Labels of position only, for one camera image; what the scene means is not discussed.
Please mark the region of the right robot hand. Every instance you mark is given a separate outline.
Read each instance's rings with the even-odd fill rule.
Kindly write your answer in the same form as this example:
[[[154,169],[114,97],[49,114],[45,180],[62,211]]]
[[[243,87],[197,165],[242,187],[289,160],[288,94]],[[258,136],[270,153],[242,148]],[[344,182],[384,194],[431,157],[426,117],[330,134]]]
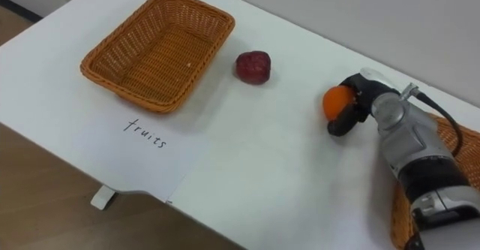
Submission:
[[[373,102],[385,93],[400,94],[390,80],[372,68],[362,68],[331,87],[322,98],[328,133],[342,137],[357,123],[363,123],[372,114]]]

